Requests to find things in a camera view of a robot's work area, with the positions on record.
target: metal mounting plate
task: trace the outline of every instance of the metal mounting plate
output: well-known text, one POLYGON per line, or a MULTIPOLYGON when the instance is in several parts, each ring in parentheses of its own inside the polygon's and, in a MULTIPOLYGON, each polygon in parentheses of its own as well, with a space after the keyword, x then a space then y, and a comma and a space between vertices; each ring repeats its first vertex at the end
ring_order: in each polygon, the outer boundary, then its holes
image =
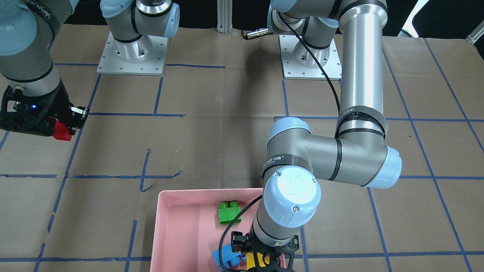
POLYGON ((142 62, 124 62, 115 50, 115 40, 109 33, 103 55, 97 67, 98 74, 107 75, 145 75, 161 76, 165 68, 168 38, 149 36, 153 42, 153 53, 150 59, 142 62))
MULTIPOLYGON (((298 42, 299 40, 296 36, 279 35, 284 79, 326 80, 326 77, 322 74, 319 68, 312 69, 304 67, 294 59, 292 51, 298 42)), ((326 64, 323 66, 323 69, 328 74, 330 80, 341 79, 341 62, 334 40, 331 41, 330 56, 326 64)))

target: pink plastic bin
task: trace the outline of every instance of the pink plastic bin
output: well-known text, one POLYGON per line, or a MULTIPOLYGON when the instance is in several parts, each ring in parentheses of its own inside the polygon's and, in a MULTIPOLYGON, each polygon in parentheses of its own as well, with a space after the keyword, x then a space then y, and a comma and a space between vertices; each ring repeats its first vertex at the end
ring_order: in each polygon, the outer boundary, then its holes
MULTIPOLYGON (((212 252, 227 227, 219 223, 219 204, 237 200, 243 209, 261 194, 262 188, 160 192, 150 272, 219 272, 212 252)), ((247 233, 258 206, 259 202, 246 211, 230 232, 247 233)), ((230 243, 230 232, 224 245, 230 243)))

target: silver cylinder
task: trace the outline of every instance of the silver cylinder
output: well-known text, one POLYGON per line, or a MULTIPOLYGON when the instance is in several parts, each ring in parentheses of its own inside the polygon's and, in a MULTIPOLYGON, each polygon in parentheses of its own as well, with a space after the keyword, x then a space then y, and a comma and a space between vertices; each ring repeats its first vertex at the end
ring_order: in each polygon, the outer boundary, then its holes
POLYGON ((115 50, 118 56, 125 62, 141 62, 149 59, 153 52, 153 42, 147 35, 132 43, 116 41, 115 50))
POLYGON ((373 4, 349 9, 340 18, 343 33, 341 112, 367 106, 383 114, 382 29, 386 11, 373 4))
MULTIPOLYGON (((314 56, 318 60, 319 64, 321 64, 321 66, 324 66, 328 62, 328 58, 330 57, 329 47, 321 50, 313 49, 309 47, 309 50, 311 50, 311 52, 314 54, 314 56)), ((300 65, 311 69, 319 69, 315 60, 309 54, 306 48, 304 48, 301 42, 298 42, 296 44, 296 46, 294 47, 294 51, 292 51, 292 54, 294 55, 294 58, 300 65)))

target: toy building block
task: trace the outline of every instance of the toy building block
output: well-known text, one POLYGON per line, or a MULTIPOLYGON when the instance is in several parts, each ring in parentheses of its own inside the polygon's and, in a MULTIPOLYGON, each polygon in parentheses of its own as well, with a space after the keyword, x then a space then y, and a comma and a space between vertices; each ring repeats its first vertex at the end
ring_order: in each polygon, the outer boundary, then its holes
MULTIPOLYGON (((218 250, 212 252, 212 257, 215 260, 215 263, 217 264, 220 271, 223 272, 224 270, 220 267, 220 262, 218 261, 218 250)), ((224 262, 225 267, 235 268, 241 263, 241 261, 246 260, 247 256, 242 257, 242 253, 233 253, 230 244, 226 244, 224 247, 222 247, 222 261, 224 262)))
MULTIPOLYGON (((230 204, 226 202, 222 202, 218 208, 218 218, 220 220, 220 224, 229 224, 235 216, 237 216, 241 212, 241 208, 237 201, 232 201, 230 204)), ((237 223, 242 221, 242 217, 237 220, 237 223)))

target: black band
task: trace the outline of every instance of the black band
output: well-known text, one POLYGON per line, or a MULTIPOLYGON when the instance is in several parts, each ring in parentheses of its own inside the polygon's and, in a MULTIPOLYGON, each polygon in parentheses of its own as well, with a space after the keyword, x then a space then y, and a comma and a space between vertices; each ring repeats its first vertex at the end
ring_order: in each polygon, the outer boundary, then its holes
POLYGON ((141 37, 143 37, 143 35, 141 35, 141 34, 140 34, 138 37, 136 37, 136 38, 134 38, 134 39, 131 39, 131 40, 120 40, 120 39, 116 39, 116 37, 114 37, 114 36, 113 36, 113 38, 114 38, 116 41, 118 41, 118 42, 120 42, 120 43, 124 43, 124 44, 134 43, 135 41, 137 41, 137 40, 141 39, 141 37))
POLYGON ((329 181, 334 181, 334 179, 338 175, 339 168, 341 167, 341 157, 343 156, 343 148, 341 146, 341 140, 338 139, 338 138, 335 138, 335 140, 336 140, 336 145, 337 145, 337 148, 338 148, 338 156, 336 157, 336 166, 334 167, 333 174, 328 179, 329 181))
POLYGON ((50 30, 52 31, 52 42, 61 30, 61 24, 59 20, 57 20, 57 17, 49 8, 38 0, 27 0, 25 3, 30 10, 37 13, 49 25, 50 30))
POLYGON ((338 13, 339 8, 341 7, 341 2, 343 0, 336 0, 334 1, 333 8, 331 9, 330 14, 328 15, 328 18, 333 19, 335 18, 336 14, 338 13))
POLYGON ((277 154, 266 159, 262 171, 262 177, 264 177, 267 170, 276 166, 299 166, 311 173, 313 172, 313 168, 305 159, 293 154, 277 154))
POLYGON ((133 3, 131 5, 131 26, 133 27, 133 30, 137 33, 140 34, 138 31, 138 27, 136 27, 136 5, 133 3))
POLYGON ((341 127, 341 124, 346 120, 346 117, 350 116, 352 114, 355 114, 355 113, 359 113, 359 115, 361 115, 361 116, 364 116, 364 115, 362 115, 362 113, 366 114, 367 116, 370 116, 372 119, 368 119, 367 121, 372 121, 372 122, 378 124, 383 131, 383 138, 386 137, 387 130, 388 130, 388 122, 385 119, 385 116, 383 116, 382 113, 375 110, 374 108, 370 108, 370 107, 367 107, 367 106, 352 106, 352 107, 346 109, 338 117, 335 137, 337 137, 339 128, 341 127))
POLYGON ((144 13, 142 11, 139 11, 141 14, 143 14, 144 16, 146 17, 161 17, 167 13, 169 13, 171 11, 171 8, 173 7, 173 4, 171 4, 165 11, 163 12, 160 12, 160 13, 155 13, 155 14, 151 14, 151 13, 144 13))
POLYGON ((385 5, 378 0, 358 0, 358 1, 355 1, 351 4, 349 4, 348 6, 346 6, 341 11, 341 13, 339 14, 339 18, 341 19, 341 16, 343 16, 343 14, 345 14, 345 12, 347 12, 348 10, 350 10, 350 9, 356 7, 356 6, 365 5, 365 4, 372 4, 372 5, 379 6, 382 9, 384 9, 386 13, 388 13, 387 7, 385 7, 385 5))
POLYGON ((8 80, 13 81, 13 82, 19 82, 19 83, 30 83, 30 82, 39 81, 39 80, 41 80, 41 79, 43 79, 43 78, 47 77, 47 76, 50 74, 50 72, 52 72, 52 70, 53 70, 53 69, 54 69, 54 62, 52 62, 52 65, 50 66, 49 70, 48 70, 48 71, 47 71, 45 74, 43 74, 43 75, 41 75, 41 76, 38 76, 38 77, 36 77, 36 78, 33 78, 33 79, 20 80, 20 79, 13 79, 13 78, 9 78, 8 76, 4 76, 4 77, 5 77, 6 79, 8 79, 8 80))
POLYGON ((383 133, 381 131, 378 131, 376 129, 371 129, 371 128, 350 128, 350 129, 345 129, 342 132, 339 133, 339 136, 350 133, 350 132, 371 132, 378 134, 383 137, 383 133))
POLYGON ((257 214, 257 213, 256 213, 256 218, 257 218, 257 219, 256 219, 256 221, 257 221, 257 225, 259 225, 260 230, 262 230, 262 232, 264 232, 264 234, 265 234, 265 235, 267 235, 267 236, 271 237, 272 239, 274 239, 274 240, 279 240, 279 241, 283 241, 283 240, 287 240, 287 239, 292 238, 292 236, 291 236, 291 237, 288 237, 288 238, 277 238, 277 237, 272 236, 271 234, 267 233, 267 232, 266 232, 266 231, 265 231, 265 230, 262 228, 262 226, 260 225, 260 223, 259 223, 259 216, 258 216, 258 214, 257 214))
POLYGON ((311 43, 309 43, 304 37, 302 38, 302 41, 310 48, 312 49, 316 49, 316 50, 323 50, 323 49, 326 49, 328 47, 330 47, 331 44, 327 45, 327 46, 316 46, 316 45, 312 45, 311 43))

